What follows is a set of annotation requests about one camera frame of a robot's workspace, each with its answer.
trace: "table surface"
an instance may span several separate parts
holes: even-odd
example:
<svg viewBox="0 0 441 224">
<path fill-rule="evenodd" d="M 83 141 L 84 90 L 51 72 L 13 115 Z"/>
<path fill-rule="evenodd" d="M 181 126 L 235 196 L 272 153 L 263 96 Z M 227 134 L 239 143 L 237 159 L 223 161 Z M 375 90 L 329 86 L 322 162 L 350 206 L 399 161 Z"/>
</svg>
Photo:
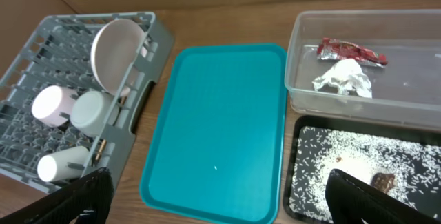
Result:
<svg viewBox="0 0 441 224">
<path fill-rule="evenodd" d="M 288 49 L 296 16 L 306 10 L 367 10 L 441 8 L 441 0 L 328 0 L 228 6 L 204 9 L 159 10 L 159 19 L 172 31 L 175 44 L 158 84 L 152 90 L 136 129 L 136 142 L 112 202 L 107 223 L 204 223 L 147 207 L 139 196 L 139 181 L 159 110 L 176 56 L 197 45 L 276 43 Z M 280 207 L 275 223 L 301 223 L 281 205 L 294 123 L 299 117 L 287 99 Z M 0 217 L 40 199 L 45 194 L 0 175 Z"/>
</svg>

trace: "brown food scrap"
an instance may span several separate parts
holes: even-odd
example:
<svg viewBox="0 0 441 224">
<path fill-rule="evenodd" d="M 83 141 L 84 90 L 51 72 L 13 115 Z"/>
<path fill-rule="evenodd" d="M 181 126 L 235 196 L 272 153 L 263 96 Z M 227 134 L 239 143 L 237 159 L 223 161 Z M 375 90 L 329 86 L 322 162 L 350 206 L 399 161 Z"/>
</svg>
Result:
<svg viewBox="0 0 441 224">
<path fill-rule="evenodd" d="M 394 174 L 377 173 L 372 178 L 371 186 L 387 194 L 394 187 L 394 181 Z"/>
</svg>

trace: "teal tray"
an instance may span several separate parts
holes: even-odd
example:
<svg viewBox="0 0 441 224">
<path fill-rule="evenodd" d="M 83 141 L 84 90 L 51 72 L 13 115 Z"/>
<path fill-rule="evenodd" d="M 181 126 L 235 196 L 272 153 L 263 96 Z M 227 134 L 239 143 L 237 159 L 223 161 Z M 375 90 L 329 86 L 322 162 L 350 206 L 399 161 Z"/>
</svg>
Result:
<svg viewBox="0 0 441 224">
<path fill-rule="evenodd" d="M 147 205 L 215 223 L 272 223 L 286 56 L 274 44 L 188 48 L 178 55 L 141 178 Z"/>
</svg>

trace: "white cup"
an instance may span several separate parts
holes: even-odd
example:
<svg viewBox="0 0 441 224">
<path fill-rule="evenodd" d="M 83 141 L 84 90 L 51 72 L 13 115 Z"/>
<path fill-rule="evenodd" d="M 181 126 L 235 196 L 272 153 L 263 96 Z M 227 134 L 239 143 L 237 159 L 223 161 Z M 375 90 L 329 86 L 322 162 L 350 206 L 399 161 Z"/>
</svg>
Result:
<svg viewBox="0 0 441 224">
<path fill-rule="evenodd" d="M 89 137 L 101 134 L 105 115 L 112 104 L 113 96 L 107 93 L 89 91 L 75 102 L 70 115 L 71 124 Z M 107 123 L 113 125 L 118 117 L 119 107 L 114 106 Z"/>
<path fill-rule="evenodd" d="M 68 148 L 45 155 L 37 165 L 37 173 L 45 182 L 79 178 L 83 170 L 68 167 L 68 163 L 84 164 L 89 150 L 83 146 Z"/>
<path fill-rule="evenodd" d="M 56 85 L 49 86 L 34 99 L 32 115 L 52 128 L 63 125 L 68 119 L 60 116 L 60 113 L 71 115 L 75 104 L 72 95 L 78 96 L 72 89 Z"/>
</svg>

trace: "gray dish rack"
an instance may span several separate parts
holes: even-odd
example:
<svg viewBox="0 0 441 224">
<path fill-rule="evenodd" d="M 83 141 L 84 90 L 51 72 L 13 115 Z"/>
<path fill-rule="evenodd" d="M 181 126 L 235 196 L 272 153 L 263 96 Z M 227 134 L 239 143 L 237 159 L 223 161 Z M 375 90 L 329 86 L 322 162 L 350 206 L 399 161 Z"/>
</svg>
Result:
<svg viewBox="0 0 441 224">
<path fill-rule="evenodd" d="M 121 108 L 116 123 L 107 123 L 109 111 L 101 135 L 91 139 L 69 123 L 49 128 L 36 120 L 30 111 L 32 101 L 49 85 L 72 88 L 80 95 L 88 90 L 103 91 L 92 74 L 90 49 L 97 32 L 114 19 L 131 19 L 145 31 L 116 95 L 125 86 L 130 93 L 124 101 L 114 97 L 109 108 Z M 108 167 L 116 187 L 135 140 L 132 128 L 151 87 L 159 80 L 173 42 L 173 36 L 153 12 L 57 15 L 42 20 L 0 81 L 0 96 L 4 99 L 0 102 L 0 174 L 51 193 L 70 182 L 40 180 L 39 159 L 83 145 L 90 149 L 88 159 L 83 165 L 70 166 L 83 170 L 83 176 Z M 145 57 L 141 50 L 147 50 Z M 132 70 L 138 76 L 130 83 L 127 78 Z"/>
</svg>

